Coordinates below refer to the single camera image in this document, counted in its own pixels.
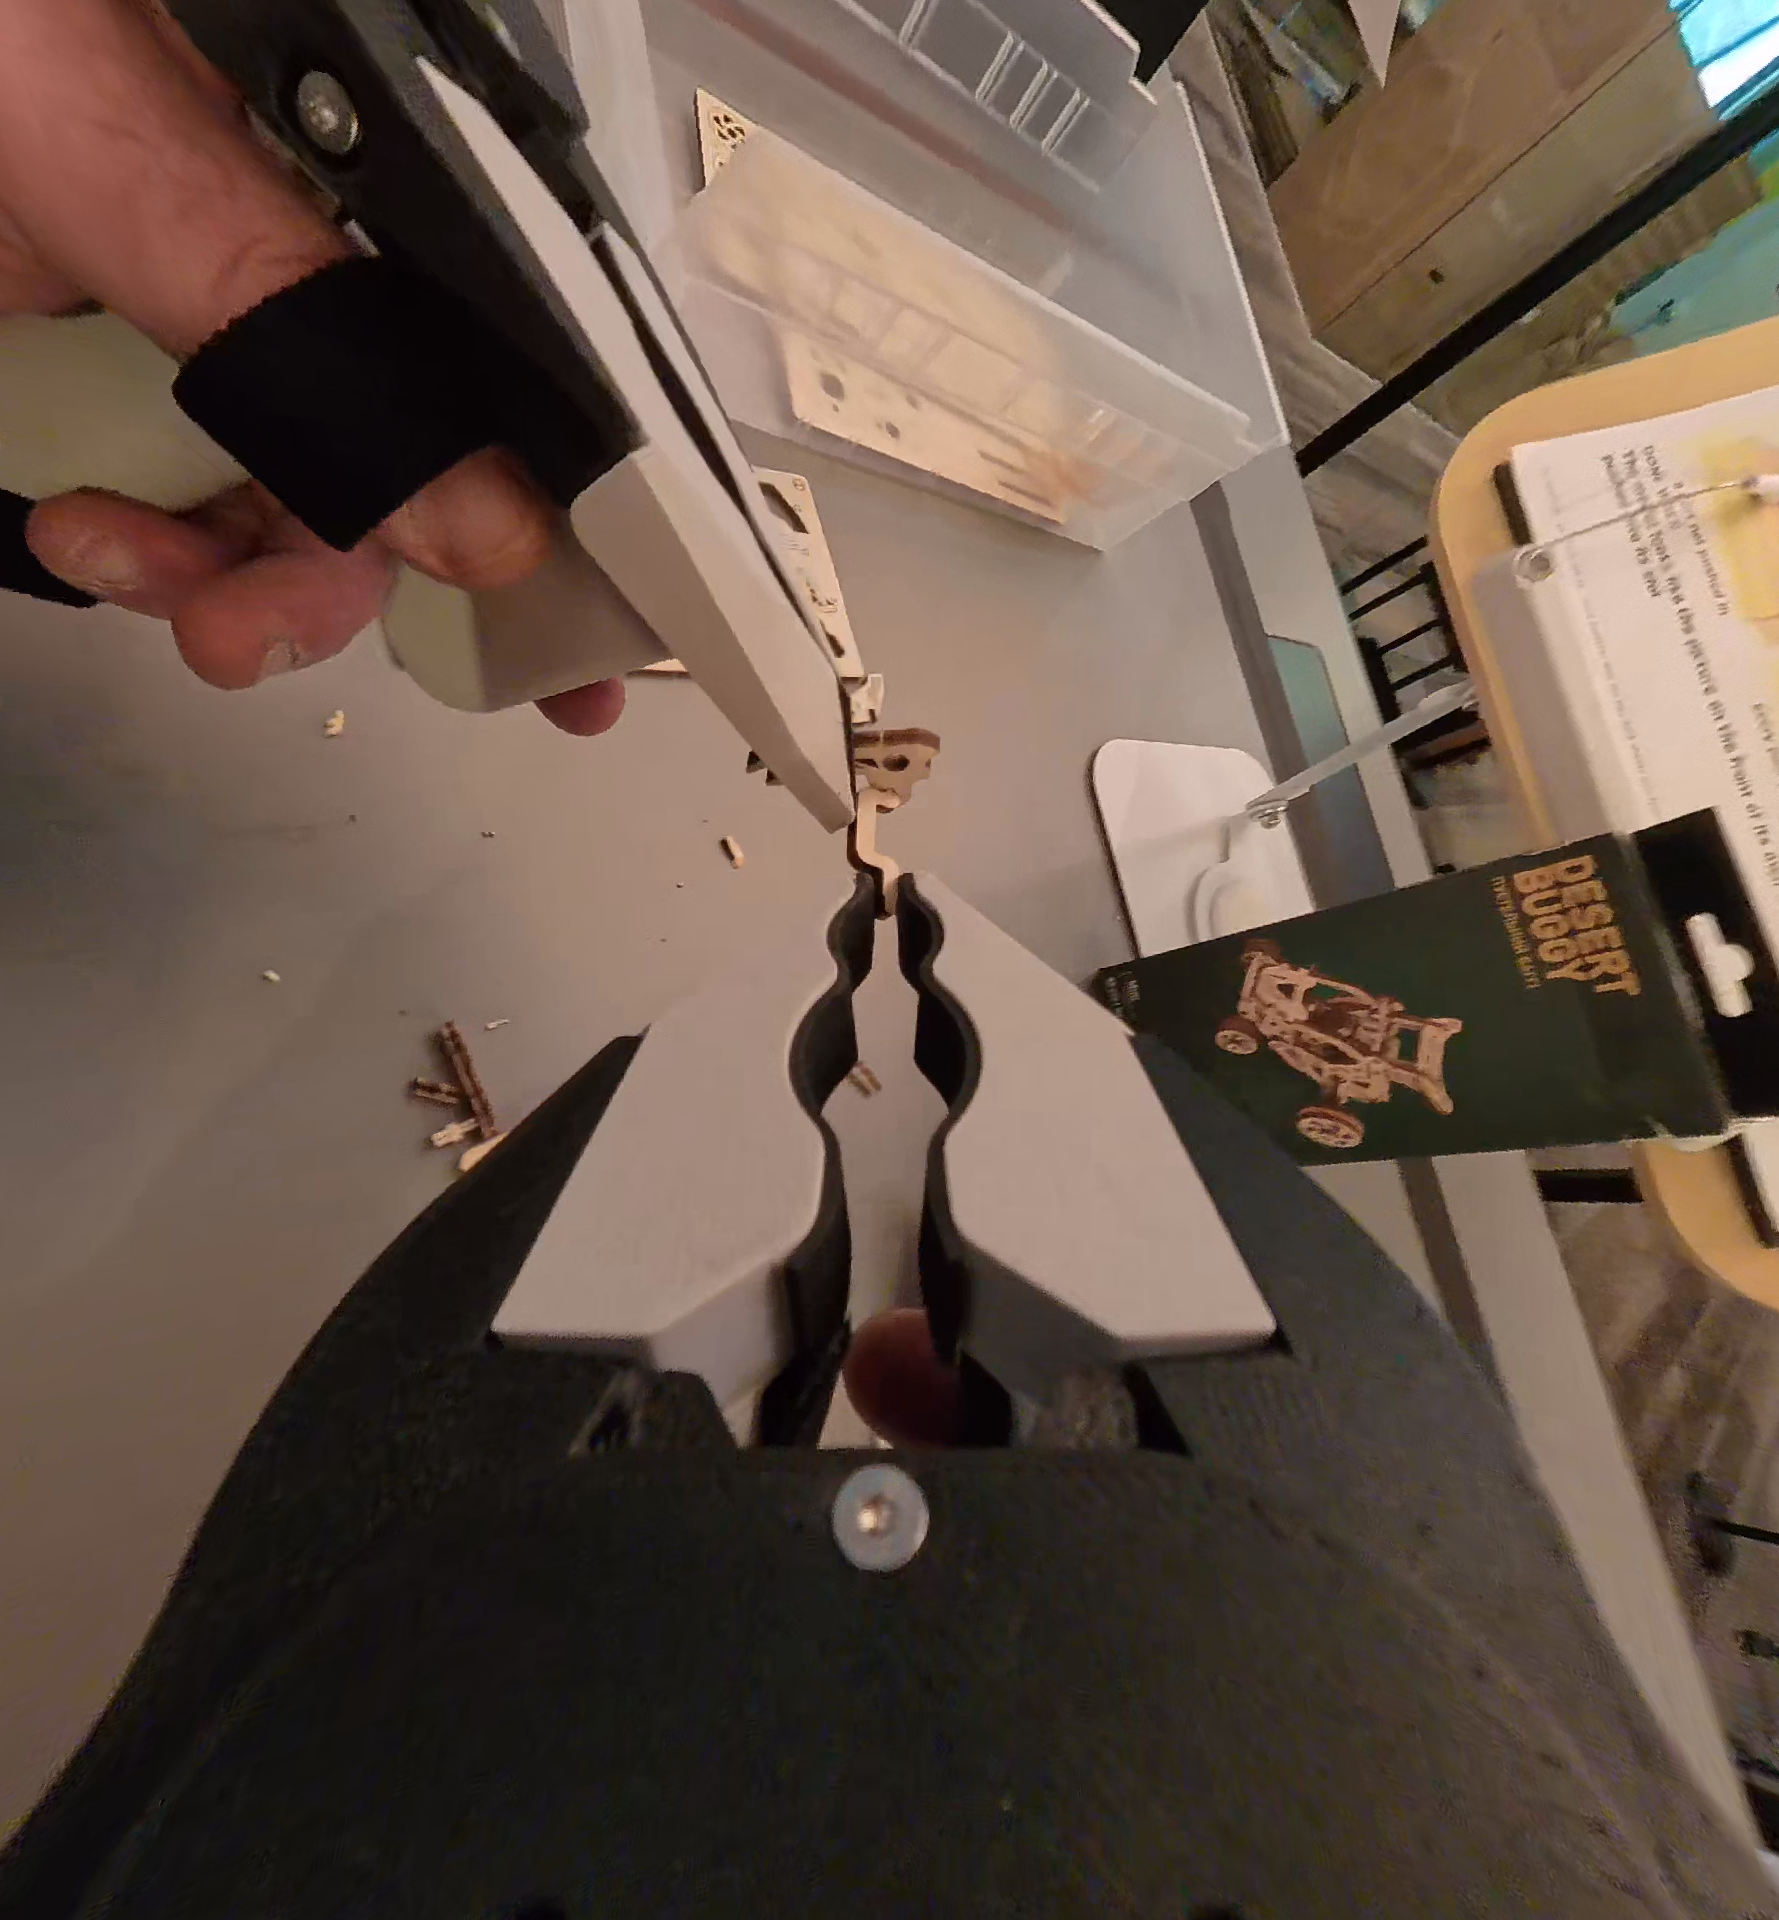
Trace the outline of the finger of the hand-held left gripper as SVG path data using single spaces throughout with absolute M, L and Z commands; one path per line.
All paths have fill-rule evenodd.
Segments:
M 709 476 L 727 493 L 731 508 L 747 522 L 759 554 L 835 673 L 815 613 L 779 548 L 777 522 L 759 495 L 755 467 L 749 464 L 661 280 L 631 238 L 613 223 L 595 227 L 595 255 L 635 325 L 643 354 L 657 371 L 663 396 L 675 410 L 705 467 L 709 467 Z M 837 673 L 835 683 L 839 711 L 849 714 Z
M 417 62 L 513 218 L 573 343 L 593 352 L 623 405 L 627 445 L 559 514 L 547 560 L 511 587 L 465 592 L 401 571 L 379 618 L 393 661 L 435 702 L 495 711 L 677 660 L 807 814 L 853 822 L 849 714 L 831 666 L 709 476 L 661 392 L 635 325 L 583 234 L 489 108 Z

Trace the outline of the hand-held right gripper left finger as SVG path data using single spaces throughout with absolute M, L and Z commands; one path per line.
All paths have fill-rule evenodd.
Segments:
M 857 1066 L 879 888 L 653 1019 L 491 1323 L 507 1345 L 691 1376 L 757 1446 L 813 1446 L 851 1340 L 825 1109 Z

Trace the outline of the wooden model panel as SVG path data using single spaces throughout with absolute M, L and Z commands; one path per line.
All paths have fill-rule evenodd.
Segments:
M 799 580 L 821 642 L 843 690 L 851 727 L 871 733 L 877 727 L 883 679 L 865 669 L 851 616 L 839 585 L 831 548 L 805 476 L 775 467 L 755 467 L 759 495 L 777 522 L 779 548 Z

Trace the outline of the small wooden model part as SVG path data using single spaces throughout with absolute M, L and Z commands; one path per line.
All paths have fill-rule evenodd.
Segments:
M 853 729 L 853 823 L 849 858 L 867 882 L 877 919 L 889 919 L 899 904 L 903 869 L 881 843 L 881 822 L 909 804 L 933 772 L 941 739 L 923 727 Z

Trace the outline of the person's left hand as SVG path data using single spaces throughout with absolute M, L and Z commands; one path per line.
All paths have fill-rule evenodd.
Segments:
M 0 320 L 97 305 L 181 362 L 349 251 L 159 4 L 0 2 Z M 399 564 L 467 592 L 509 587 L 553 534 L 551 502 L 497 448 L 349 552 L 253 484 L 185 515 L 107 491 L 27 515 L 47 574 L 167 621 L 187 667 L 227 692 L 337 656 Z

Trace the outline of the wooden part sheets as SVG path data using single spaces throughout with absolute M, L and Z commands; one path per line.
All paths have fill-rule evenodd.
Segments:
M 695 89 L 659 255 L 731 420 L 1105 552 L 1253 454 L 1249 417 Z

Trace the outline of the wooden sprue scrap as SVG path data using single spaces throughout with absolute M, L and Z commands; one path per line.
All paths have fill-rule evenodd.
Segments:
M 403 1092 L 429 1115 L 427 1149 L 445 1156 L 457 1180 L 481 1165 L 507 1135 L 469 1042 L 453 1019 L 429 1034 L 427 1066 L 411 1073 Z

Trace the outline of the dark green package card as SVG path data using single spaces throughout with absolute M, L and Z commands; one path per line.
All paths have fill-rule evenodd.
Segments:
M 1307 1165 L 1779 1119 L 1779 966 L 1700 810 L 1101 969 Z

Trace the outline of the white slotted sheet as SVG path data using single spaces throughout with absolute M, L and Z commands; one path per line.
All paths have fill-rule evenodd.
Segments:
M 857 2 L 855 12 L 1085 183 L 1111 180 L 1155 122 L 1139 42 L 1095 2 Z

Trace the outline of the clear plastic box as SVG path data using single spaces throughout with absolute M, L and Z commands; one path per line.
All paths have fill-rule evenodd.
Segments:
M 1157 101 L 1153 125 L 1111 180 L 1091 186 L 985 118 L 855 4 L 663 2 L 643 4 L 641 17 L 673 186 L 655 265 L 675 302 L 659 255 L 703 186 L 693 95 L 705 88 L 761 130 L 1245 412 L 1253 454 L 1239 467 L 1285 444 L 1195 119 L 1165 71 L 1143 77 Z M 837 460 L 827 444 L 731 421 Z M 909 484 L 885 467 L 855 467 Z M 985 511 L 969 497 L 909 485 Z

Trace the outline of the grey flat panel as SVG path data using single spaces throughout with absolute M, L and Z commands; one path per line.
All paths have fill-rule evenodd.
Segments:
M 1347 729 L 1321 650 L 1295 636 L 1267 634 L 1265 642 L 1285 705 L 1285 772 L 1301 772 L 1339 753 L 1349 743 Z M 1283 825 L 1295 840 L 1317 905 L 1391 889 L 1393 876 L 1359 768 L 1339 770 L 1285 804 Z

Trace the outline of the round light wooden table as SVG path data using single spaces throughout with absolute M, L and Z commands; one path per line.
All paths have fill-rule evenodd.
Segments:
M 1476 587 L 1488 571 L 1508 574 L 1514 545 L 1494 470 L 1520 444 L 1620 432 L 1776 382 L 1779 316 L 1512 396 L 1464 432 L 1434 482 L 1428 558 L 1516 817 L 1542 846 L 1600 825 L 1562 819 L 1568 804 L 1556 788 L 1556 759 L 1524 726 L 1536 673 L 1532 664 L 1516 660 L 1512 642 L 1524 632 L 1524 613 L 1508 613 L 1498 638 L 1486 616 L 1496 590 Z M 1634 1144 L 1630 1161 L 1640 1195 L 1658 1213 L 1672 1247 L 1706 1280 L 1779 1312 L 1779 1247 L 1756 1238 L 1724 1149 Z

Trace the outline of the instruction sheet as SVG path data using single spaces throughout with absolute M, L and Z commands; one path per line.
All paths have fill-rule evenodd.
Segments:
M 1504 471 L 1608 819 L 1712 812 L 1779 978 L 1779 384 L 1524 442 Z

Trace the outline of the cardboard box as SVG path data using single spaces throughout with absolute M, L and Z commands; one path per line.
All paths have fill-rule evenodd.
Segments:
M 1716 127 L 1662 2 L 1448 2 L 1269 186 L 1313 335 L 1391 373 Z

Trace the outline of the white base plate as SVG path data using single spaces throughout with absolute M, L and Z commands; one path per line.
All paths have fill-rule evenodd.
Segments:
M 1089 781 L 1137 956 L 1315 910 L 1289 827 L 1247 810 L 1271 784 L 1247 751 L 1119 736 L 1095 749 Z

